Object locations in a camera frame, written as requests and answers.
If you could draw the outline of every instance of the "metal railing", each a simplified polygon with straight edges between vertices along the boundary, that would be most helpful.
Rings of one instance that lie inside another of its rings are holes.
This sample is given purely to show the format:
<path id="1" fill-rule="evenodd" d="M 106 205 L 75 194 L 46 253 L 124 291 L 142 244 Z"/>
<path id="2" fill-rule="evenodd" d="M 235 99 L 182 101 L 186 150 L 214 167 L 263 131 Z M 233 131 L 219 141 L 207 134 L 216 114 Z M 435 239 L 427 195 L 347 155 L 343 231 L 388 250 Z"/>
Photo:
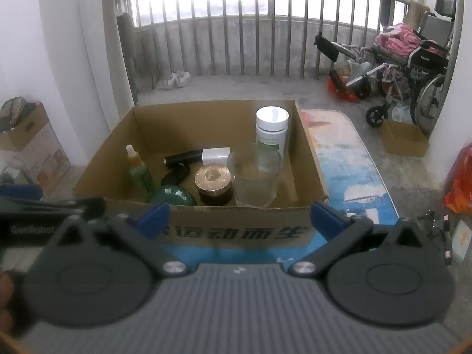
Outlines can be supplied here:
<path id="1" fill-rule="evenodd" d="M 133 9 L 132 9 L 132 0 L 123 0 L 124 1 L 124 10 L 127 11 L 129 14 L 133 15 Z M 392 0 L 391 1 L 391 8 L 390 8 L 390 17 L 389 17 L 389 24 L 393 24 L 393 18 L 394 18 L 394 11 L 395 11 L 395 3 L 396 1 L 402 2 L 405 4 L 405 10 L 404 14 L 406 14 L 407 11 L 407 5 L 409 4 L 410 0 Z M 287 2 L 288 5 L 288 15 L 286 17 L 287 25 L 288 25 L 288 31 L 287 31 L 287 38 L 286 38 L 286 62 L 285 62 L 285 75 L 288 77 L 290 74 L 290 54 L 291 54 L 291 47 L 292 47 L 292 39 L 291 39 L 291 32 L 292 32 L 292 0 L 288 0 Z M 142 25 L 142 20 L 141 20 L 141 13 L 139 11 L 139 2 L 138 0 L 135 0 L 135 11 L 136 11 L 136 16 L 135 17 L 135 22 L 137 23 L 137 30 L 139 32 L 140 36 L 140 42 L 141 42 L 141 47 L 142 47 L 142 55 L 144 58 L 144 63 L 149 64 L 146 58 L 146 51 L 145 51 L 145 43 L 143 41 L 143 35 L 142 35 L 142 30 L 143 30 L 143 25 Z M 226 0 L 222 0 L 222 7 L 223 7 L 223 28 L 224 28 L 224 48 L 225 48 L 225 66 L 226 66 L 226 74 L 230 74 L 230 57 L 229 57 L 229 50 L 228 50 L 228 15 L 227 15 L 227 6 L 226 6 Z M 333 36 L 333 41 L 336 41 L 338 38 L 338 30 L 339 30 L 339 14 L 340 14 L 340 0 L 337 0 L 337 6 L 336 6 L 336 19 L 334 21 L 334 36 Z M 366 14 L 365 14 L 365 23 L 363 28 L 363 35 L 362 35 L 362 43 L 360 45 L 365 46 L 366 44 L 366 39 L 367 39 L 367 32 L 368 32 L 368 20 L 369 20 L 369 9 L 370 9 L 370 0 L 367 0 L 366 3 Z M 208 21 L 208 37 L 209 37 L 209 53 L 210 53 L 210 60 L 211 60 L 211 72 L 212 74 L 216 74 L 216 68 L 215 68 L 215 56 L 214 56 L 214 43 L 213 43 L 213 29 L 212 29 L 212 13 L 211 13 L 211 4 L 210 0 L 207 0 L 207 16 L 206 17 L 195 17 L 195 7 L 194 7 L 194 0 L 191 0 L 191 12 L 192 12 L 192 27 L 193 27 L 193 32 L 194 32 L 194 50 L 195 50 L 195 61 L 196 61 L 196 69 L 197 69 L 197 74 L 201 75 L 201 63 L 200 63 L 200 57 L 199 57 L 199 44 L 197 41 L 197 21 L 199 20 L 207 20 Z M 319 20 L 310 20 L 311 22 L 316 22 L 318 21 L 319 24 L 319 31 L 323 31 L 323 26 L 325 24 L 324 22 L 324 0 L 320 0 L 320 13 L 319 13 Z M 164 0 L 162 0 L 162 15 L 163 15 L 163 23 L 162 25 L 164 26 L 164 32 L 165 32 L 165 40 L 166 40 L 166 48 L 168 51 L 168 58 L 169 58 L 169 66 L 171 69 L 171 72 L 176 71 L 175 68 L 175 60 L 174 56 L 172 54 L 172 49 L 170 44 L 170 33 L 169 33 L 169 27 L 168 27 L 168 20 L 166 17 L 166 6 L 164 3 Z M 149 16 L 150 16 L 150 25 L 154 26 L 156 25 L 154 23 L 154 18 L 153 18 L 153 8 L 152 8 L 152 3 L 149 0 Z M 276 46 L 275 46 L 275 20 L 276 20 L 276 13 L 275 13 L 275 0 L 268 0 L 268 16 L 270 17 L 271 21 L 271 61 L 270 61 L 270 75 L 274 75 L 275 70 L 274 70 L 274 64 L 275 64 L 275 52 L 276 52 Z M 352 5 L 351 5 L 351 19 L 349 23 L 349 36 L 348 36 L 348 41 L 349 44 L 352 44 L 353 40 L 353 30 L 356 27 L 354 23 L 354 16 L 355 16 L 355 0 L 352 0 Z M 377 33 L 380 31 L 380 16 L 381 16 L 381 7 L 379 7 L 379 19 L 378 19 L 378 24 L 377 24 Z M 260 31 L 259 31 L 259 25 L 260 25 L 260 15 L 259 15 L 259 0 L 255 0 L 255 14 L 253 15 L 253 19 L 255 21 L 255 74 L 259 75 L 260 74 L 260 60 L 259 60 L 259 53 L 260 53 Z M 186 50 L 184 46 L 184 41 L 182 37 L 182 19 L 180 15 L 180 7 L 179 7 L 179 0 L 176 0 L 176 22 L 178 25 L 178 36 L 180 40 L 180 51 L 182 55 L 182 64 L 183 68 L 187 70 L 187 62 L 186 62 Z M 308 0 L 304 0 L 304 17 L 303 17 L 303 43 L 302 43 L 302 49 L 301 49 L 301 61 L 300 61 L 300 66 L 299 66 L 299 71 L 300 71 L 300 78 L 304 77 L 305 74 L 305 57 L 306 57 L 306 46 L 307 46 L 307 29 L 308 29 Z M 240 66 L 240 74 L 245 74 L 245 60 L 244 60 L 244 39 L 243 39 L 243 23 L 242 23 L 242 0 L 238 0 L 238 25 L 239 25 L 239 66 Z M 156 53 L 156 69 L 158 72 L 158 75 L 161 75 L 160 72 L 160 66 L 159 66 L 159 57 L 158 57 L 158 49 L 159 49 L 159 44 L 158 44 L 158 39 L 155 33 L 155 30 L 152 29 L 152 36 L 153 36 L 153 44 L 154 44 L 154 51 Z M 317 50 L 317 55 L 316 55 L 316 73 L 315 73 L 315 78 L 319 77 L 319 66 L 320 66 L 320 52 Z"/>

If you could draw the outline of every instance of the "white dropper bulb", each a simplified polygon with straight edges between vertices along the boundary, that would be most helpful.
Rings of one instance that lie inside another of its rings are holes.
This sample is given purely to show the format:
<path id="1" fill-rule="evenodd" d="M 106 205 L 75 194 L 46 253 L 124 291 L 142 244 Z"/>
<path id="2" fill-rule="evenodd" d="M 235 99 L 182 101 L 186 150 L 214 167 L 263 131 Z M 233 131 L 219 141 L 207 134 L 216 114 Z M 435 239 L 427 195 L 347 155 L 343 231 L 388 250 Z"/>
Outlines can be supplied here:
<path id="1" fill-rule="evenodd" d="M 126 151 L 128 152 L 128 158 L 133 158 L 137 154 L 133 149 L 133 145 L 126 145 Z"/>

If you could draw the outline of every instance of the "wheelchair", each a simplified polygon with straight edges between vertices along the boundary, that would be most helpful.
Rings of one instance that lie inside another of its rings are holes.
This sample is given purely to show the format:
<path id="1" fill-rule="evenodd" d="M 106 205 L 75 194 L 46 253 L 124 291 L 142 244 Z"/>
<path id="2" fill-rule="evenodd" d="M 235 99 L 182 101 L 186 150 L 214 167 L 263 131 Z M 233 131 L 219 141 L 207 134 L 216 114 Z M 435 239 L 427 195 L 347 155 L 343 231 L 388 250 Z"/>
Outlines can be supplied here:
<path id="1" fill-rule="evenodd" d="M 366 121 L 372 128 L 379 128 L 388 118 L 388 110 L 393 103 L 410 106 L 414 124 L 429 134 L 434 120 L 439 115 L 445 71 L 448 66 L 448 45 L 451 39 L 455 17 L 455 0 L 437 0 L 435 10 L 442 16 L 451 17 L 448 21 L 435 14 L 426 12 L 415 34 L 421 39 L 420 45 L 405 58 L 393 54 L 388 49 L 374 45 L 371 48 L 359 48 L 331 42 L 320 32 L 315 37 L 315 45 L 321 53 L 336 62 L 339 53 L 360 63 L 359 71 L 343 82 L 332 69 L 329 77 L 338 91 L 354 89 L 359 98 L 367 98 L 371 92 L 370 80 L 375 80 L 380 93 L 386 101 L 381 106 L 373 106 L 366 113 Z M 442 52 L 431 53 L 430 48 Z M 369 63 L 367 54 L 373 55 L 374 62 Z"/>

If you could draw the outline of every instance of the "pair of shoes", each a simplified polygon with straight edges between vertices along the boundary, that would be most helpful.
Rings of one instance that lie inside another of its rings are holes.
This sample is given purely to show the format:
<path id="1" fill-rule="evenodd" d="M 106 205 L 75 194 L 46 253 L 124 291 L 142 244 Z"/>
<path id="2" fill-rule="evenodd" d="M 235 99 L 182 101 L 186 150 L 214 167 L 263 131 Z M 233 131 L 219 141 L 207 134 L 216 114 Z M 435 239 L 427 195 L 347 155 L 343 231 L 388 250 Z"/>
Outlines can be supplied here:
<path id="1" fill-rule="evenodd" d="M 177 86 L 178 88 L 182 88 L 184 86 L 187 86 L 189 82 L 190 73 L 178 70 L 177 73 L 172 73 L 169 76 L 169 79 L 164 81 L 164 87 L 166 89 L 172 89 L 175 86 Z"/>

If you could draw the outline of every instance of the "ridged gray surface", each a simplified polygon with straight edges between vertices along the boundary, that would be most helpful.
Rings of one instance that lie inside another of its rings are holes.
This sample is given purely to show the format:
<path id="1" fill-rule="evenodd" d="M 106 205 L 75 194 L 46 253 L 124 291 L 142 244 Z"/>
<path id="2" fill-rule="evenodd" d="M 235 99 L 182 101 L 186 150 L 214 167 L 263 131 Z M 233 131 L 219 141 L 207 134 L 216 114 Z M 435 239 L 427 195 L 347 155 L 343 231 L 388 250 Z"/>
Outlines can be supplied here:
<path id="1" fill-rule="evenodd" d="M 410 330 L 364 325 L 316 281 L 278 265 L 208 265 L 164 281 L 121 321 L 73 330 L 40 322 L 23 343 L 35 354 L 445 354 L 457 338 L 438 323 Z"/>

